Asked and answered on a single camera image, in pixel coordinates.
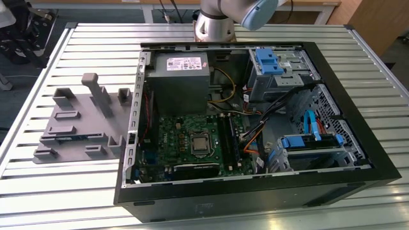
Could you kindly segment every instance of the aluminum slotted table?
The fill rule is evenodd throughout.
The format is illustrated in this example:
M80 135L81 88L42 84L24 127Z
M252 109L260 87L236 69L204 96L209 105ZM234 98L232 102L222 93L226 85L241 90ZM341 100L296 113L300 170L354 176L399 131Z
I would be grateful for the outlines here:
M69 24L0 148L0 228L5 229L407 229L409 93L361 37L342 26L236 27L238 41L316 42L402 179L336 204L233 217L140 224L112 205L118 160L36 165L56 88L85 93L81 75L98 74L108 92L133 89L141 42L193 41L190 24Z

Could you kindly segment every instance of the gray 3d printed holder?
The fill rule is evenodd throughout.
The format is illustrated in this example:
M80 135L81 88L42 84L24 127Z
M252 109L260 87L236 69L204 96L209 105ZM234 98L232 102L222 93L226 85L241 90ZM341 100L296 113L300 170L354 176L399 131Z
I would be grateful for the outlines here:
M69 88L53 94L56 106L33 154L36 164L117 159L125 150L130 90L106 93L96 73L85 73L81 83L90 94L74 95Z

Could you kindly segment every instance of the green motherboard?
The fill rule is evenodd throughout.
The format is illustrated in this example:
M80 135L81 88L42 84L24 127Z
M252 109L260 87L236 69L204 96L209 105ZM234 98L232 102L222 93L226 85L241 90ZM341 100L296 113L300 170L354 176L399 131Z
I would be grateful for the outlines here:
M240 167L224 165L222 141L220 140L220 115L161 116L158 123L158 151L156 165L181 165L198 163L220 164L218 176L253 174L249 158L240 159ZM244 132L242 118L232 115L233 133L238 139ZM168 181L158 171L152 182Z

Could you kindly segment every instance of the cpu socket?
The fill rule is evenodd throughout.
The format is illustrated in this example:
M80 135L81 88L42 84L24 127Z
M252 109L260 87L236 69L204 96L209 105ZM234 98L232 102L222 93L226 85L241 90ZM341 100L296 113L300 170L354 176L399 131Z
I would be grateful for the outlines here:
M197 158L205 157L210 153L210 137L208 132L190 134L190 153Z

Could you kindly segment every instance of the ram slot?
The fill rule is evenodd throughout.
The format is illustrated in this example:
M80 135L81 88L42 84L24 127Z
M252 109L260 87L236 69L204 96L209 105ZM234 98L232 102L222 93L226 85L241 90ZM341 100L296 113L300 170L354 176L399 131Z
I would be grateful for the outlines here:
M222 151L222 165L229 171L237 167L237 162L240 160L238 144L234 127L232 124L233 123L230 117L220 116L217 118L218 137Z

